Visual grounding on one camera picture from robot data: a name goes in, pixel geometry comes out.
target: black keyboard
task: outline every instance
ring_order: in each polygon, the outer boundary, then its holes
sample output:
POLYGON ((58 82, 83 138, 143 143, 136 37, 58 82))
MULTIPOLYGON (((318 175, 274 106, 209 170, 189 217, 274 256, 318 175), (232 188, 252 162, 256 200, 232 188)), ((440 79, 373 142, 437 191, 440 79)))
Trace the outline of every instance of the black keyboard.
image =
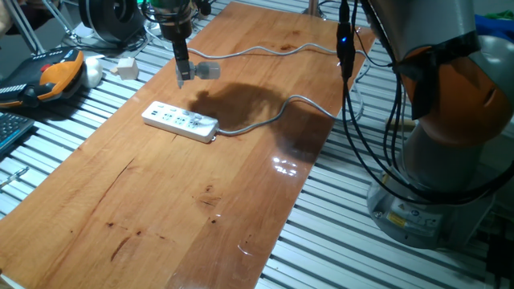
POLYGON ((13 113, 0 112, 0 155, 34 125, 34 120, 13 113))

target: white power strip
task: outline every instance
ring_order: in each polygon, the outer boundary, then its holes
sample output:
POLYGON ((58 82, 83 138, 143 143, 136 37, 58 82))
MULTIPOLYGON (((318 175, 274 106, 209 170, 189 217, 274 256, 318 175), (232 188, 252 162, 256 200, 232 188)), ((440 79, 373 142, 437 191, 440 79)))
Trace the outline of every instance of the white power strip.
POLYGON ((219 129, 218 120, 169 104, 154 101, 142 114, 145 124, 203 143, 214 139, 219 129))

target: sticker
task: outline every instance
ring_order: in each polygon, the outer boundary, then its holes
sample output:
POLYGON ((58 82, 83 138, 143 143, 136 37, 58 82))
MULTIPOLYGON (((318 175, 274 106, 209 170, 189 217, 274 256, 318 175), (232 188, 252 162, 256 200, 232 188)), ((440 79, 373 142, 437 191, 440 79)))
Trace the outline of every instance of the sticker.
POLYGON ((401 228, 403 228, 405 226, 405 223, 406 223, 406 219, 400 217, 399 215, 397 215, 393 211, 390 211, 387 214, 387 219, 389 219, 394 225, 400 226, 401 228))
POLYGON ((395 199, 387 218, 397 226, 414 234, 433 236, 438 230, 442 214, 424 211, 425 208, 412 206, 408 202, 395 199))

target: wooden tabletop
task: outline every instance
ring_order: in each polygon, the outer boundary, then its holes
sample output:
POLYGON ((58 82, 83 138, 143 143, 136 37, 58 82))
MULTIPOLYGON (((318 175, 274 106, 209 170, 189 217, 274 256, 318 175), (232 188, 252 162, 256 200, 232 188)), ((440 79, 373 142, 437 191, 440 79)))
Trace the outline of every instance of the wooden tabletop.
MULTIPOLYGON (((190 47, 210 55, 256 45, 335 49, 336 29, 232 2, 190 47)), ((361 35, 369 50, 373 35, 361 35)), ((337 114, 341 71, 335 55, 315 49, 219 62, 221 79, 182 90, 175 62, 165 65, 3 218, 0 270, 27 289, 253 288, 332 121, 295 102, 274 124, 203 144, 149 127, 141 113, 159 100, 232 130, 301 94, 337 114)))

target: orange handheld device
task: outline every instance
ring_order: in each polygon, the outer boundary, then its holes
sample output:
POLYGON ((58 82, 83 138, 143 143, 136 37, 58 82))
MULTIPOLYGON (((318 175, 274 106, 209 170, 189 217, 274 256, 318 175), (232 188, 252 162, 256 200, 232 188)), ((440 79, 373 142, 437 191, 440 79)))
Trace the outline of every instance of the orange handheld device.
POLYGON ((0 83, 0 108, 37 107, 40 102, 70 97, 80 86, 84 54, 61 47, 25 60, 0 83))

